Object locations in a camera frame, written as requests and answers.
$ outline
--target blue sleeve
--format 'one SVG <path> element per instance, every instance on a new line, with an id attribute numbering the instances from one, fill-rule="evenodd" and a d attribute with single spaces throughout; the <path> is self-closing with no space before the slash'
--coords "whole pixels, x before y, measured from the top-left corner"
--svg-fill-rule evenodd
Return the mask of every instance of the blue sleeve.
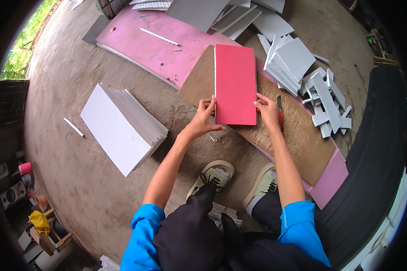
<path id="1" fill-rule="evenodd" d="M 157 251 L 152 240 L 158 233 L 160 222 L 166 218 L 164 211 L 154 205 L 142 205 L 131 221 L 130 241 L 121 260 L 121 271 L 160 270 Z"/>
<path id="2" fill-rule="evenodd" d="M 277 241 L 298 246 L 306 255 L 330 267 L 315 231 L 315 204 L 307 201 L 290 203 L 282 209 L 282 231 Z"/>

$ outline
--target sneaker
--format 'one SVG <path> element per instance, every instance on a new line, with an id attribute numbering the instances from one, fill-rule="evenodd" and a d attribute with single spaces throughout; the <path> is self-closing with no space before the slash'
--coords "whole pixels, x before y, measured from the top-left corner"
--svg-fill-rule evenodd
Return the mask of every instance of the sneaker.
<path id="1" fill-rule="evenodd" d="M 266 164 L 256 179 L 255 185 L 243 201 L 243 208 L 247 206 L 255 196 L 265 195 L 268 192 L 276 191 L 277 178 L 276 178 L 276 165 L 274 163 Z"/>
<path id="2" fill-rule="evenodd" d="M 226 183 L 232 178 L 235 173 L 235 168 L 230 163 L 223 160 L 212 161 L 197 178 L 194 185 L 191 187 L 187 194 L 187 198 L 194 195 L 200 187 L 209 183 L 210 185 L 216 187 L 217 193 L 222 190 Z"/>

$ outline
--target red foam board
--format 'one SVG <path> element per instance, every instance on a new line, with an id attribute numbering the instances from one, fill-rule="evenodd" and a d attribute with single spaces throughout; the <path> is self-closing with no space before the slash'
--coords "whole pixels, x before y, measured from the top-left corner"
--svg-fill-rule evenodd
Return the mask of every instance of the red foam board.
<path id="1" fill-rule="evenodd" d="M 216 124 L 256 125 L 253 48 L 215 46 Z"/>

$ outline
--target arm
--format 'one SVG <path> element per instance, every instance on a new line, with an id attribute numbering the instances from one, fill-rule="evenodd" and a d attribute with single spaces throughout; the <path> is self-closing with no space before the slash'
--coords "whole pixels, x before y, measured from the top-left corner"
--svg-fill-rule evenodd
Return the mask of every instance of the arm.
<path id="1" fill-rule="evenodd" d="M 289 153 L 279 128 L 277 103 L 257 93 L 255 106 L 261 112 L 267 131 L 271 136 L 276 164 L 277 186 L 282 205 L 282 229 L 279 242 L 298 246 L 309 257 L 330 267 L 329 260 L 315 231 L 315 204 L 305 201 L 300 174 Z"/>
<path id="2" fill-rule="evenodd" d="M 221 125 L 211 125 L 216 101 L 201 100 L 193 120 L 182 130 L 169 153 L 163 159 L 146 189 L 143 203 L 131 221 L 133 233 L 121 260 L 121 270 L 161 270 L 157 250 L 152 242 L 165 218 L 164 208 L 178 174 L 179 166 L 191 142 L 210 131 L 224 130 Z"/>
<path id="3" fill-rule="evenodd" d="M 208 132 L 224 130 L 222 125 L 211 125 L 210 116 L 216 106 L 214 95 L 211 99 L 199 102 L 199 108 L 193 120 L 181 131 L 169 153 L 158 167 L 149 182 L 143 198 L 143 204 L 152 203 L 164 209 L 178 174 L 179 166 L 191 142 Z"/>
<path id="4" fill-rule="evenodd" d="M 255 106 L 261 112 L 262 119 L 273 143 L 277 187 L 279 188 L 280 203 L 283 209 L 289 203 L 305 200 L 305 192 L 300 174 L 280 132 L 277 103 L 259 93 L 256 95 L 259 100 L 255 102 Z"/>

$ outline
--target yellow plastic bag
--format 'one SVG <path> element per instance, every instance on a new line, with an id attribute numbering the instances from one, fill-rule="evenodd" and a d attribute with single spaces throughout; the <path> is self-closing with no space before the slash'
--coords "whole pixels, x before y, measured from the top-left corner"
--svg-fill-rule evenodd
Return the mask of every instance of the yellow plastic bag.
<path id="1" fill-rule="evenodd" d="M 45 232 L 45 235 L 48 236 L 48 234 L 50 233 L 50 225 L 48 223 L 47 217 L 43 213 L 39 211 L 33 211 L 33 213 L 28 216 L 28 219 L 34 225 L 37 232 Z"/>

